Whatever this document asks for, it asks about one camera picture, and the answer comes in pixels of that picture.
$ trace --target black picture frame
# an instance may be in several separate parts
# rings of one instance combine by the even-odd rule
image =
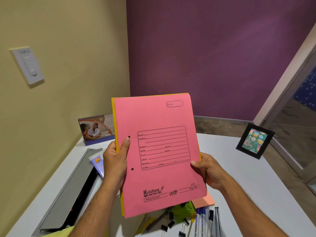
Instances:
[[[252,152],[250,150],[247,150],[245,148],[242,147],[243,143],[245,142],[249,132],[251,129],[255,129],[257,131],[260,131],[260,132],[264,132],[266,133],[268,136],[266,137],[266,139],[264,140],[264,142],[262,143],[258,153],[255,153],[255,152]],[[260,159],[260,157],[262,156],[263,152],[266,150],[267,146],[269,145],[272,137],[274,136],[275,132],[273,131],[269,131],[261,126],[257,126],[255,124],[251,124],[249,123],[243,133],[243,135],[241,136],[241,139],[236,147],[237,150],[243,152],[243,153],[246,153],[247,155],[250,155],[256,159]]]

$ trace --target glass door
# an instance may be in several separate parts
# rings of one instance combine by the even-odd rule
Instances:
[[[273,147],[306,184],[310,183],[316,177],[315,52],[305,61],[263,127],[275,132]]]

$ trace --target spiral binding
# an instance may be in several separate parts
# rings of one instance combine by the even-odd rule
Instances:
[[[112,113],[108,113],[108,114],[97,115],[97,116],[89,116],[89,117],[85,117],[85,118],[79,118],[78,121],[92,119],[92,118],[101,117],[101,116],[110,116],[110,115],[113,115],[113,114]]]

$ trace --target picture frame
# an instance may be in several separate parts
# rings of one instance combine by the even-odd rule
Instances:
[[[273,131],[249,123],[236,149],[256,159],[260,159],[274,134],[275,132]]]

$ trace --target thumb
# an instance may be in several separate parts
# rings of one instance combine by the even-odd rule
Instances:
[[[123,143],[121,144],[121,147],[119,149],[119,154],[121,155],[127,155],[127,151],[128,151],[128,148],[130,147],[130,138],[129,137],[126,137],[124,140],[123,140]]]
[[[191,161],[191,165],[199,168],[199,169],[207,169],[210,167],[210,164],[208,162],[202,162],[202,161]]]

